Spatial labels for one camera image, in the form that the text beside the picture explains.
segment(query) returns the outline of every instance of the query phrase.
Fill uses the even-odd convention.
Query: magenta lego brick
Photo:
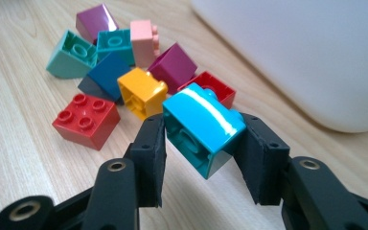
[[[154,78],[164,81],[169,87],[169,94],[177,92],[178,87],[188,82],[196,72],[196,64],[175,43],[149,67]]]
[[[76,28],[80,35],[89,42],[96,44],[98,32],[116,31],[119,29],[115,19],[105,4],[77,13]]]

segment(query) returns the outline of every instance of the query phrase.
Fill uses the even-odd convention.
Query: lego brick
[[[92,44],[97,43],[98,32],[119,29],[105,4],[78,12],[76,28],[80,35]]]
[[[148,117],[124,158],[134,162],[137,171],[139,207],[162,206],[166,143],[163,114]]]
[[[118,78],[125,106],[141,120],[163,111],[168,87],[153,78],[150,72],[134,68]]]
[[[96,64],[96,47],[66,31],[50,56],[46,70],[62,79],[83,78]]]
[[[88,94],[97,98],[101,98],[108,101],[113,101],[113,98],[109,96],[100,86],[94,82],[91,78],[85,77],[79,84],[79,90],[84,94]]]
[[[103,31],[98,33],[98,59],[104,59],[111,52],[117,53],[126,64],[134,65],[132,44],[130,42],[130,29],[113,32]]]
[[[78,94],[53,121],[66,140],[100,150],[121,120],[113,102]]]
[[[196,83],[163,102],[167,137],[208,179],[233,155],[246,129],[242,116]]]
[[[116,79],[129,71],[130,67],[118,54],[112,52],[88,72],[87,78],[91,78],[113,102],[116,102],[121,98],[121,90]]]
[[[279,205],[280,171],[288,163],[289,146],[259,118],[242,114],[247,131],[234,158],[255,203]]]
[[[232,103],[235,100],[236,91],[207,71],[181,85],[178,88],[178,91],[181,91],[183,88],[187,87],[193,82],[197,83],[204,89],[208,88],[214,91],[218,97],[218,101],[226,108],[232,107]]]
[[[160,55],[157,27],[150,20],[130,22],[130,41],[137,67],[150,66]]]
[[[164,81],[169,87],[169,94],[177,92],[177,88],[188,82],[196,72],[196,65],[175,43],[149,67],[149,71],[157,80]]]

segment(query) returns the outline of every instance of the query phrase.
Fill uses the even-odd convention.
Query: pile of lego bricks
[[[123,100],[141,120],[163,113],[168,138],[205,178],[229,159],[245,130],[230,109],[235,90],[207,71],[197,75],[178,43],[161,54],[150,20],[120,29],[101,4],[77,13],[76,28],[80,35],[67,30],[46,67],[57,78],[82,78],[82,93],[53,122],[64,139],[100,150]]]

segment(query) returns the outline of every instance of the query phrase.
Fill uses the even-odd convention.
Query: teal lego brick
[[[66,31],[53,51],[46,70],[62,79],[83,78],[97,64],[97,48]]]
[[[238,111],[196,83],[163,102],[163,117],[167,138],[205,179],[234,155],[246,130]]]
[[[102,31],[98,33],[97,53],[102,60],[111,52],[115,52],[128,65],[134,65],[132,44],[130,42],[130,29],[117,31]]]

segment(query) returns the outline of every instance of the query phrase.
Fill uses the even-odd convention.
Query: wooden table
[[[162,51],[175,42],[237,90],[234,107],[264,120],[291,147],[315,157],[353,193],[368,198],[368,132],[345,134],[306,116],[196,16],[188,0],[104,0],[121,28],[134,19],[158,25]],[[55,203],[91,187],[100,165],[122,157],[142,122],[118,106],[121,122],[101,151],[63,140],[51,123],[79,92],[81,79],[51,76],[46,64],[76,13],[98,0],[0,0],[0,211],[32,195]],[[142,229],[281,229],[279,207],[256,206],[234,160],[204,180],[167,144],[163,208],[141,209]]]

